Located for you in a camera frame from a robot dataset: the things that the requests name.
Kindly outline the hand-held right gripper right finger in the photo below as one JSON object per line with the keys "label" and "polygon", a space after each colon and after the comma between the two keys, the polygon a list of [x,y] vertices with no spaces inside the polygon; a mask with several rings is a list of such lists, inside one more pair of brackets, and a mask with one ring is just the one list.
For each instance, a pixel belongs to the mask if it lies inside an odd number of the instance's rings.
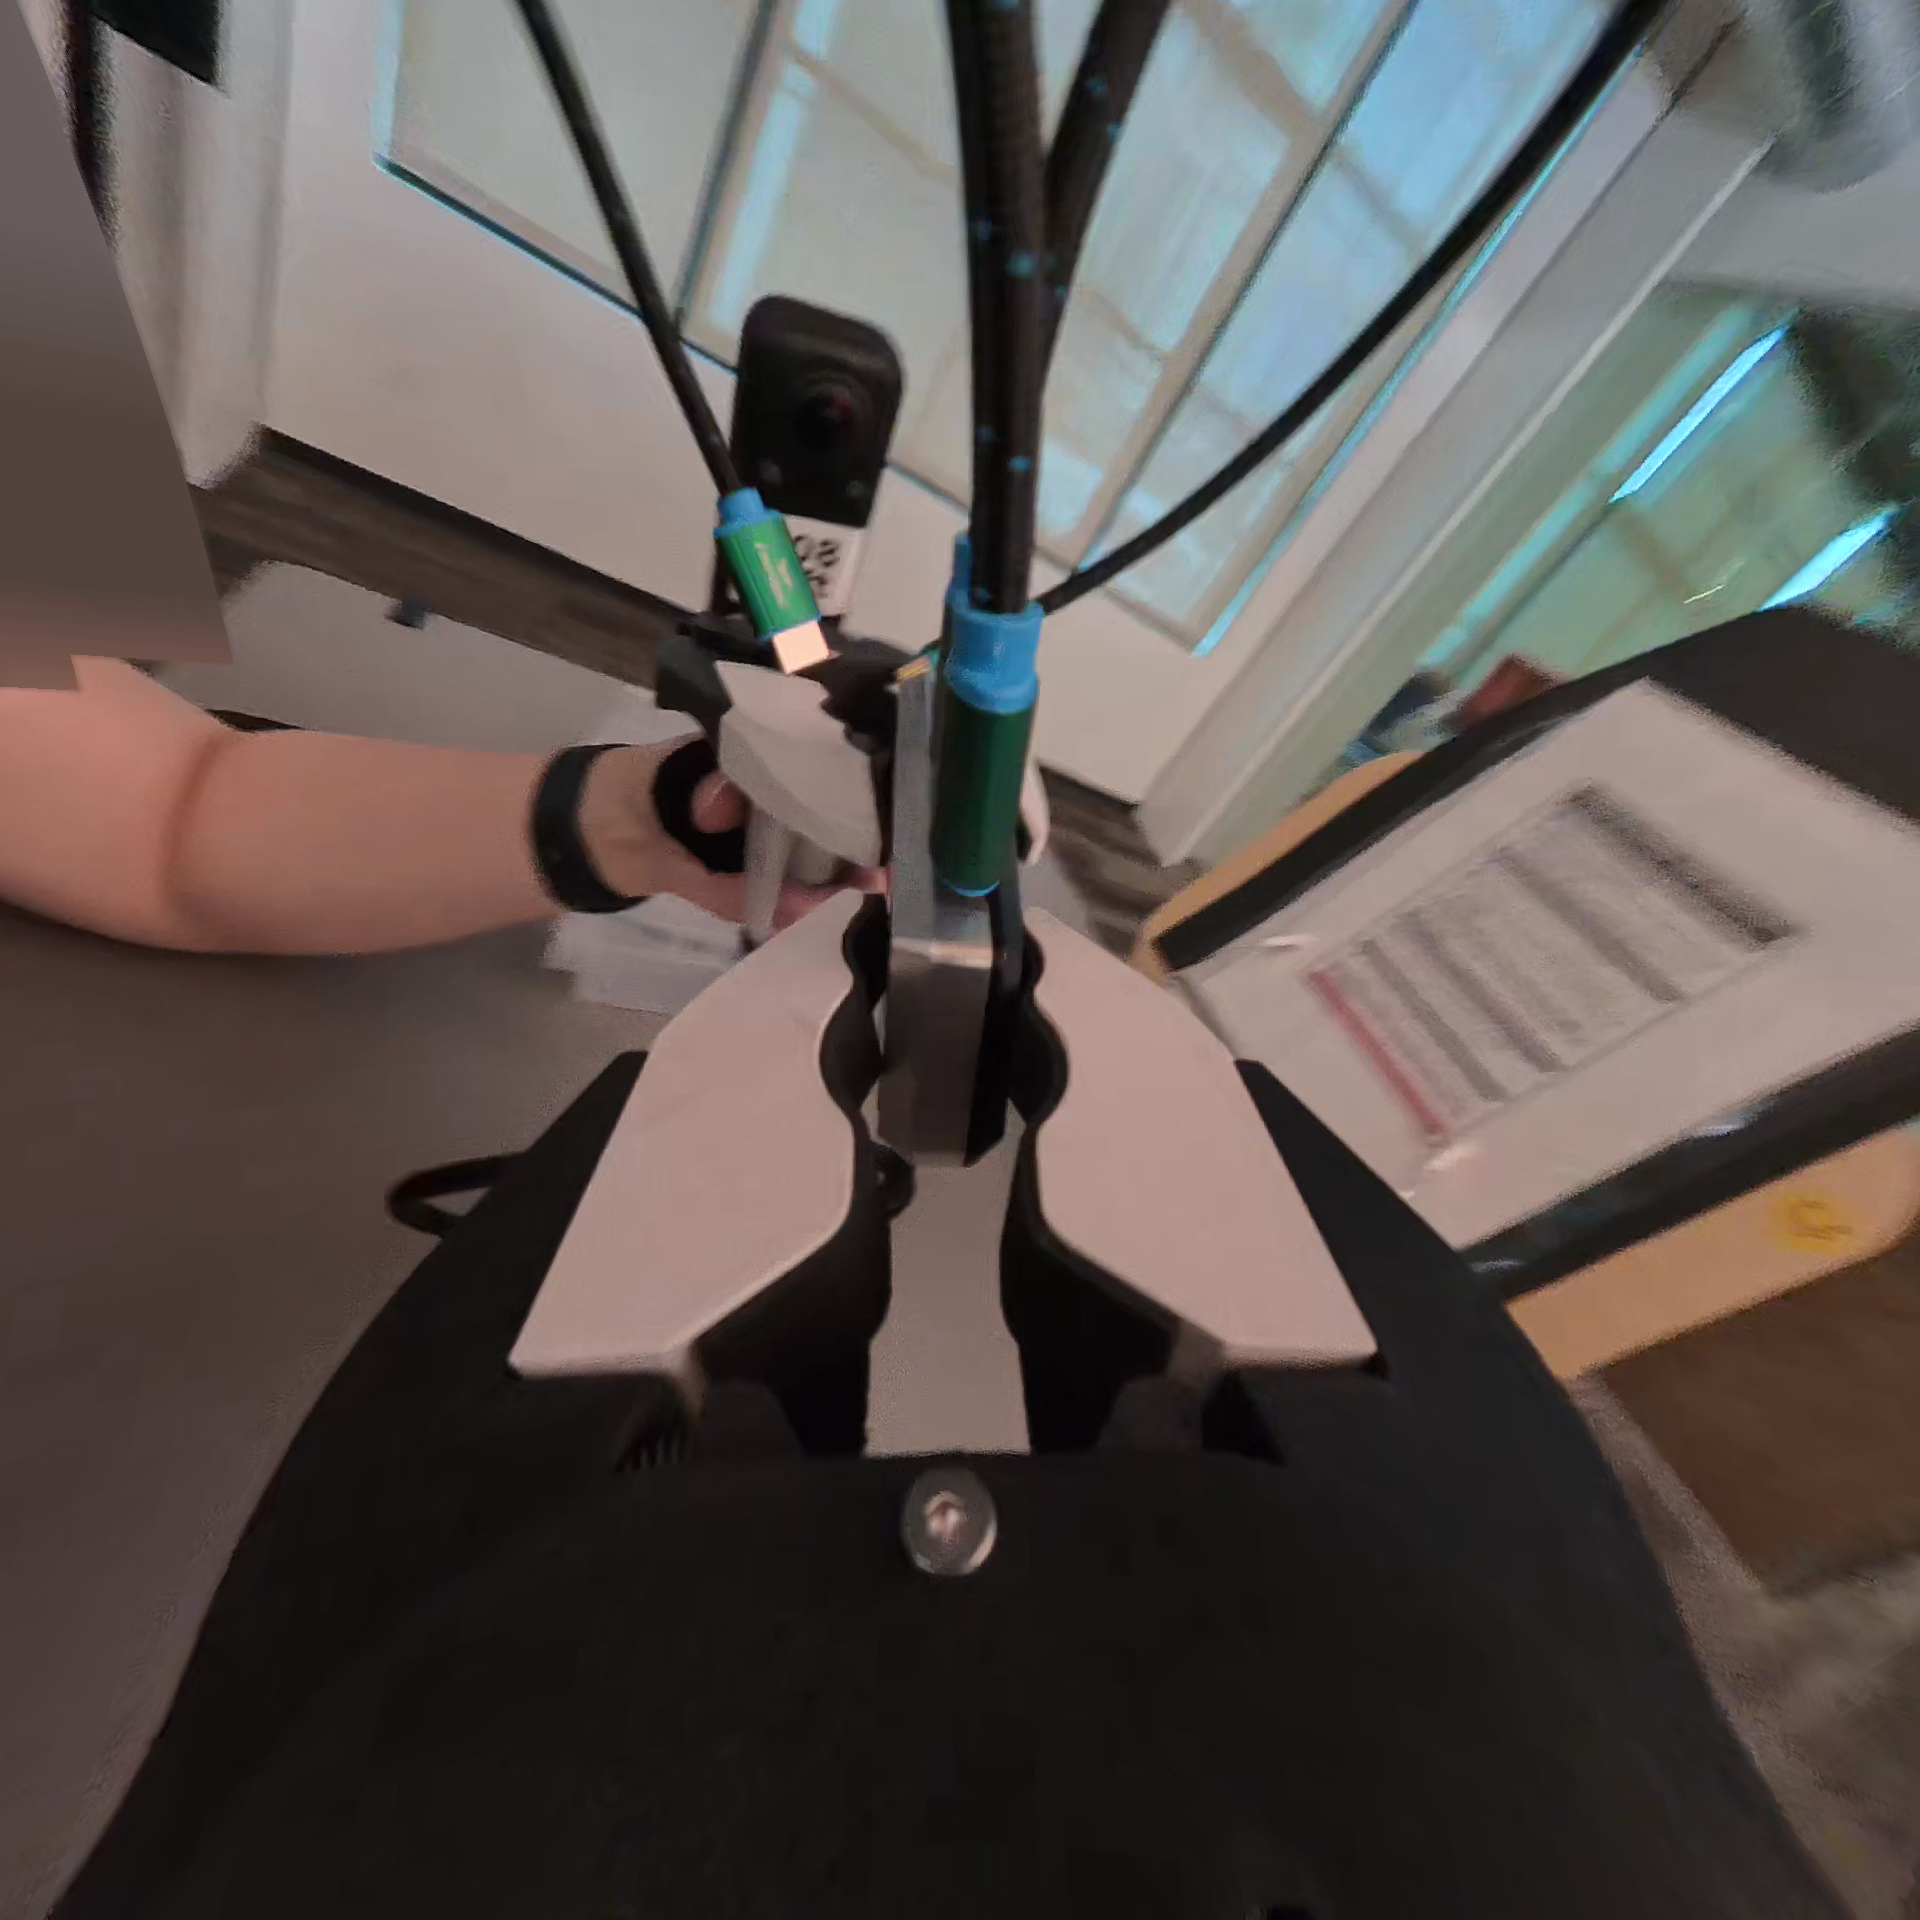
{"label": "hand-held right gripper right finger", "polygon": [[1231,1049],[1057,913],[1028,913],[1003,1316],[1030,1446],[1098,1446],[1139,1380],[1200,1417],[1382,1343]]}

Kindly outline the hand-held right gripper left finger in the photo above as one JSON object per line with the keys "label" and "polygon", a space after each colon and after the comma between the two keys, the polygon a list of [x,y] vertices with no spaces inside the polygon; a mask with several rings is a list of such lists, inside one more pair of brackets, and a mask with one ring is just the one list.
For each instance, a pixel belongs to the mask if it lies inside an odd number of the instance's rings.
{"label": "hand-held right gripper left finger", "polygon": [[870,1443],[892,1227],[864,1121],[885,906],[835,898],[678,1011],[507,1350],[518,1380],[762,1387],[805,1453]]}

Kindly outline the person's left forearm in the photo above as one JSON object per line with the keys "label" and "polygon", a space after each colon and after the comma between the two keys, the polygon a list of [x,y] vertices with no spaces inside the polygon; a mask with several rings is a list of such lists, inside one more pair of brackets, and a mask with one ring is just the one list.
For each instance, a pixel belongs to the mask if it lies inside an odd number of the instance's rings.
{"label": "person's left forearm", "polygon": [[175,953],[351,956],[557,913],[536,753],[237,733],[131,663],[3,689],[3,906]]}

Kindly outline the person's left hand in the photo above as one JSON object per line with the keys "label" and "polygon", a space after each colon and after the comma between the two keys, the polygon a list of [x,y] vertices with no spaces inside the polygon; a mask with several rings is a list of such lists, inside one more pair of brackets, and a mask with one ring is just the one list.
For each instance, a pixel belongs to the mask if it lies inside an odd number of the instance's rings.
{"label": "person's left hand", "polygon": [[686,796],[686,821],[702,833],[730,833],[750,823],[750,800],[730,780],[702,733],[662,741],[611,745],[593,763],[579,831],[597,877],[620,898],[668,894],[721,923],[748,926],[750,900],[738,871],[707,869],[658,813],[658,771],[672,757],[702,763],[704,778]]}

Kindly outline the black wrist band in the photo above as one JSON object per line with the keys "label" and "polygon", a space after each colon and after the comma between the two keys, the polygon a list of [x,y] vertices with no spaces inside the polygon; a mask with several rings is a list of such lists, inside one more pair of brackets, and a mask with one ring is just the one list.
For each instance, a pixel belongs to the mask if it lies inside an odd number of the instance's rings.
{"label": "black wrist band", "polygon": [[638,906],[640,894],[617,894],[607,887],[583,831],[583,807],[590,773],[615,741],[579,741],[555,753],[530,802],[530,851],[547,900],[567,913],[620,913]]}

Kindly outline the instruction sheet in plastic sleeve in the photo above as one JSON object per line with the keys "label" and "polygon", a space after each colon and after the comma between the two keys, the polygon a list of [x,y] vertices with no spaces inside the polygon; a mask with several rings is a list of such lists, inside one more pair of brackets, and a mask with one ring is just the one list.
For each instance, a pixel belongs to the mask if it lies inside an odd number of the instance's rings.
{"label": "instruction sheet in plastic sleeve", "polygon": [[1307,970],[1307,996],[1444,1151],[1692,1010],[1803,926],[1582,780]]}

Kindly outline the sign stand with white base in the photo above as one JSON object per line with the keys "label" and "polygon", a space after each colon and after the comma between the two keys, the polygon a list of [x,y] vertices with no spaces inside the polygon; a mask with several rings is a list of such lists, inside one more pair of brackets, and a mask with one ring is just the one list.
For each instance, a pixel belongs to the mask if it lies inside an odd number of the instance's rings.
{"label": "sign stand with white base", "polygon": [[[1307,970],[1599,780],[1803,937],[1569,1085],[1427,1148]],[[1390,753],[1139,937],[1469,1261],[1563,1377],[1743,1314],[1917,1227],[1917,647],[1778,606]]]}

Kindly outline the large paned window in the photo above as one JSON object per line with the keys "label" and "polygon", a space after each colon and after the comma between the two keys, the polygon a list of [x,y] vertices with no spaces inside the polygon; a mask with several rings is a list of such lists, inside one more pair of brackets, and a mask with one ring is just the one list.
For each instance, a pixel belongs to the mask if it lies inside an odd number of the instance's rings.
{"label": "large paned window", "polygon": [[[1610,5],[1169,5],[1045,400],[1041,562],[1146,532],[1489,186]],[[943,5],[555,5],[686,349],[755,302],[881,325],[892,467],[960,504],[966,265]]]}

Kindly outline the silver spiral duct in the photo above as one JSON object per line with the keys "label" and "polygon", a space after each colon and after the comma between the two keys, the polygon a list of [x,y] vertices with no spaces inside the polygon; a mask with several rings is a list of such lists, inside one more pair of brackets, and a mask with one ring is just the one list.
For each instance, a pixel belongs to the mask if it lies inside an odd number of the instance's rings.
{"label": "silver spiral duct", "polygon": [[1743,29],[1774,177],[1836,194],[1917,145],[1917,5],[1743,5]]}

